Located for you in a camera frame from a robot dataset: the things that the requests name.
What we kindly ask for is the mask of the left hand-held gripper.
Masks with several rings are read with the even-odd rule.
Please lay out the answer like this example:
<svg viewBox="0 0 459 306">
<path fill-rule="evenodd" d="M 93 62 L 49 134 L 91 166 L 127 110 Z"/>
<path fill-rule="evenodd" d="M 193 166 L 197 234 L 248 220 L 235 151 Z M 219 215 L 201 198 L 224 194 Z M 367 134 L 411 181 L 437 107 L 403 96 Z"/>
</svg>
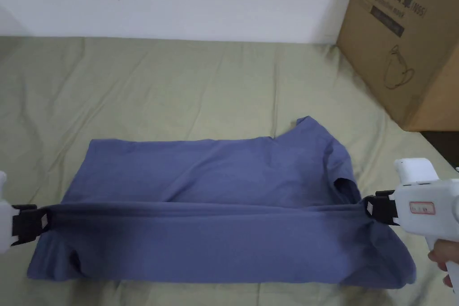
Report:
<svg viewBox="0 0 459 306">
<path fill-rule="evenodd" d="M 6 253 L 10 247 L 33 242 L 46 233 L 52 225 L 49 208 L 39 208 L 34 204 L 11 205 L 3 198 L 3 187 L 7 175 L 0 172 L 0 252 Z"/>
</svg>

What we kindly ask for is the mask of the person's right hand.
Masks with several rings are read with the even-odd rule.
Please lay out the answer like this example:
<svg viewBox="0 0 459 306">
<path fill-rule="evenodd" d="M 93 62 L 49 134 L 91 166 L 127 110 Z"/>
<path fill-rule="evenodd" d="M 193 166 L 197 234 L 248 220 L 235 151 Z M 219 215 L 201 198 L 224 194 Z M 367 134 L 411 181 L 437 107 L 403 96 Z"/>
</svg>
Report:
<svg viewBox="0 0 459 306">
<path fill-rule="evenodd" d="M 428 258 L 435 262 L 443 272 L 448 272 L 446 263 L 453 262 L 459 264 L 459 243 L 446 240 L 435 242 L 433 249 L 428 253 Z"/>
</svg>

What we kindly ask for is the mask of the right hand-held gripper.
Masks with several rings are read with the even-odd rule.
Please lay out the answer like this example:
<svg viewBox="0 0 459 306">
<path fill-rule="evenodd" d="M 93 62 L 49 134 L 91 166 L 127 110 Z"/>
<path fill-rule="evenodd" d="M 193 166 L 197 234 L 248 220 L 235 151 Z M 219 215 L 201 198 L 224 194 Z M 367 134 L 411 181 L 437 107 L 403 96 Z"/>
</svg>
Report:
<svg viewBox="0 0 459 306">
<path fill-rule="evenodd" d="M 429 250 L 435 242 L 459 241 L 459 180 L 441 180 L 425 158 L 394 162 L 400 184 L 363 198 L 368 218 L 423 236 Z"/>
</svg>

